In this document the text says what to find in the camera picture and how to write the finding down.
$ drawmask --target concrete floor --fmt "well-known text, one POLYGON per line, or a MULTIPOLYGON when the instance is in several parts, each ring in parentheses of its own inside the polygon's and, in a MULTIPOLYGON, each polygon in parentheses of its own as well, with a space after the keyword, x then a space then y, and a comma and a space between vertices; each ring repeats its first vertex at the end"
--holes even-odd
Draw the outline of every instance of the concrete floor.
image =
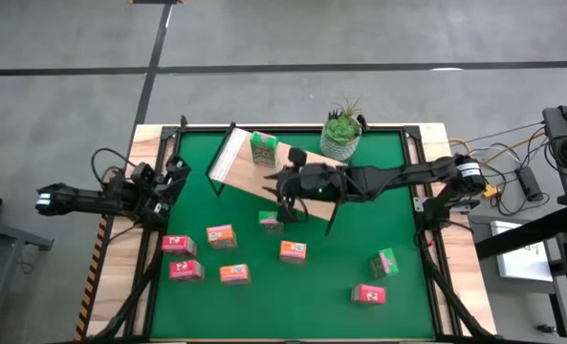
MULTIPOLYGON (((0 68, 146 66, 162 9, 124 0, 0 2, 0 68)), ((567 60, 567 0, 187 0, 173 8, 160 65, 556 60, 567 60)), ((127 149, 143 80, 0 77, 1 221, 55 237, 51 252, 27 249, 37 268, 17 272, 0 343, 71 338, 98 216, 40 217, 34 190, 97 187, 90 155, 101 146, 127 149)), ((369 121, 444 122, 450 137, 469 139, 567 104, 567 69, 159 75, 145 122, 176 123, 181 114, 192 123, 322 122, 343 97, 360 97, 369 121)), ((497 139, 515 143, 533 130, 497 139)), ((512 167, 506 157, 495 165, 512 167)), ((544 191, 562 192, 541 156, 533 168, 544 191)), ((520 202, 516 185, 507 200, 520 202)), ((518 216, 554 209, 551 201, 518 216)), ((496 214, 487 204, 474 213, 496 214)), ((490 291, 490 301, 507 338, 567 343, 533 329, 553 323, 546 296, 490 291)))

